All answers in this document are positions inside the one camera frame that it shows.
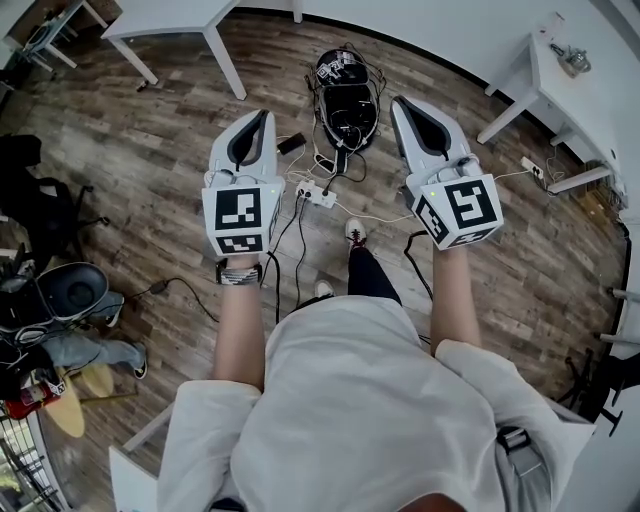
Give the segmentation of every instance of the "black pants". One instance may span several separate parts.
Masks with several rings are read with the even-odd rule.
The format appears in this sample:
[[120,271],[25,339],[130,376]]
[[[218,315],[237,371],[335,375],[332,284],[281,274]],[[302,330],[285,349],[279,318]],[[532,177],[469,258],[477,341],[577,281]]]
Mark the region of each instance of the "black pants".
[[[393,289],[389,278],[382,270],[380,263],[365,247],[357,247],[349,255],[349,295],[366,295],[368,297],[383,297],[393,299],[402,306],[400,297]],[[329,297],[314,297],[296,309],[302,309]]]

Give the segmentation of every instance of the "black device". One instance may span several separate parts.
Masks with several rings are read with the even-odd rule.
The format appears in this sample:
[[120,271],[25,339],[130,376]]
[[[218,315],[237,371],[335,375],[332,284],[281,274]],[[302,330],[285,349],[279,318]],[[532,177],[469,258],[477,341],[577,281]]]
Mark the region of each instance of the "black device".
[[291,153],[294,149],[304,146],[307,143],[307,139],[304,138],[302,133],[296,133],[292,137],[289,137],[284,142],[278,144],[278,151],[281,155]]

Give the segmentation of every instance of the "electrical outlet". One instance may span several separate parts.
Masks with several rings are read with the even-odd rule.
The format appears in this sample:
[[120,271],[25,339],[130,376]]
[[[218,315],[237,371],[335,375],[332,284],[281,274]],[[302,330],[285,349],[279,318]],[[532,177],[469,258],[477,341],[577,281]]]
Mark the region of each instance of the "electrical outlet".
[[337,198],[335,192],[327,192],[325,194],[324,189],[316,186],[316,182],[313,180],[298,183],[296,193],[298,195],[302,194],[313,204],[319,204],[329,209],[333,208]]
[[520,160],[520,165],[533,174],[539,180],[542,179],[544,173],[540,167],[534,164],[531,160],[529,160],[526,156],[523,156]]

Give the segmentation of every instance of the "white sneaker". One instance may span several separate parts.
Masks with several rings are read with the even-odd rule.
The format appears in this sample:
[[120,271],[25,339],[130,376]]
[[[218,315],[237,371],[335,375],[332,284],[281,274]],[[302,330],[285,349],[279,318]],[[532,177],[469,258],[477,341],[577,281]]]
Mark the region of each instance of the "white sneaker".
[[324,280],[316,281],[314,289],[315,289],[315,296],[317,298],[326,297],[327,295],[330,295],[331,297],[333,297],[336,294],[333,289],[333,286],[331,286],[327,281],[324,281]]
[[365,247],[367,243],[367,232],[360,219],[351,217],[344,229],[344,236],[349,240],[349,251],[354,247]]

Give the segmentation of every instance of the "leg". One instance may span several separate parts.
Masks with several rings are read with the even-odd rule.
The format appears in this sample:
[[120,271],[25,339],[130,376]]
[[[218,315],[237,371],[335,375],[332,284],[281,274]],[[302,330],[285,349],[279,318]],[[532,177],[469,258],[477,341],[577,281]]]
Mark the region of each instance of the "leg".
[[131,48],[129,48],[122,41],[122,39],[109,39],[109,41],[111,41],[111,44],[116,47],[116,49],[124,56],[124,58],[127,59],[133,65],[133,67],[136,68],[140,72],[140,74],[149,81],[150,84],[155,85],[158,83],[158,78],[156,77],[156,75],[154,75],[151,70],[145,65],[145,63],[142,62],[135,53],[133,53]]
[[566,180],[554,183],[549,187],[548,190],[552,194],[559,194],[560,192],[564,192],[565,190],[569,190],[570,188],[579,187],[580,185],[584,185],[585,183],[599,180],[600,178],[606,178],[607,176],[611,176],[612,174],[613,171],[611,171],[611,169],[608,169],[607,167],[596,167],[595,169],[583,172],[581,174],[578,174],[577,176],[573,176],[572,178],[567,178]]
[[478,135],[478,142],[480,144],[487,142],[491,137],[525,111],[537,99],[538,92],[535,89],[529,89],[522,98],[511,105],[507,110],[500,114],[495,121],[480,132],[480,135]]
[[575,135],[575,132],[571,129],[571,127],[565,126],[558,132],[558,135],[556,135],[549,141],[549,143],[552,146],[557,146],[562,142],[567,142],[574,135]]
[[517,65],[521,60],[529,57],[529,36],[524,38],[520,44],[515,48],[512,53],[512,57],[509,60],[509,64],[501,68],[496,76],[491,80],[489,86],[484,90],[487,96],[491,96],[500,86],[512,75]]
[[292,0],[293,3],[293,21],[296,23],[302,23],[302,1]]
[[98,22],[98,24],[102,27],[102,28],[108,28],[109,25],[107,25],[106,21],[104,21],[102,19],[102,17],[96,12],[96,10],[91,7],[91,5],[89,5],[89,2],[87,2],[87,0],[84,0],[82,2],[82,7],[84,7],[87,12],[93,17],[94,20],[96,20]]
[[213,56],[218,61],[224,76],[227,78],[227,82],[229,82],[229,85],[233,90],[233,94],[235,94],[236,98],[239,100],[245,99],[247,97],[247,93],[240,81],[236,68],[233,66],[233,62],[231,62],[231,57],[229,57],[227,49],[224,47],[220,34],[218,34],[218,29],[212,23],[204,29],[203,35],[209,44],[209,48],[211,48],[211,51],[213,52]]
[[51,43],[49,43],[47,46],[45,46],[44,49],[47,50],[51,55],[53,55],[55,57],[58,57],[67,66],[70,66],[70,67],[72,67],[74,69],[78,67],[78,65],[75,62],[73,62],[69,57],[67,57],[64,53],[62,53],[60,50],[58,50]]
[[45,71],[48,71],[49,73],[53,73],[53,68],[51,66],[49,66],[49,64],[47,64],[44,61],[44,59],[42,57],[40,57],[40,55],[38,55],[37,53],[29,55],[28,59],[32,60],[33,62],[35,62],[38,66],[40,66]]
[[71,35],[71,37],[78,37],[78,33],[73,30],[69,25],[65,25],[62,30]]
[[144,345],[117,340],[91,339],[79,334],[52,337],[42,344],[54,366],[81,367],[90,363],[127,363],[140,368],[146,360]]
[[626,290],[611,290],[611,295],[616,299],[624,299],[631,302],[640,302],[640,293],[628,292]]
[[121,293],[107,292],[104,298],[98,302],[93,311],[90,313],[90,318],[109,318],[116,315],[124,304],[124,297]]
[[633,345],[640,345],[640,338],[626,338],[624,336],[611,335],[611,334],[600,334],[597,336],[600,341],[604,341],[605,343],[631,343]]
[[393,299],[402,306],[391,281],[366,247],[355,247],[349,254],[348,293]]

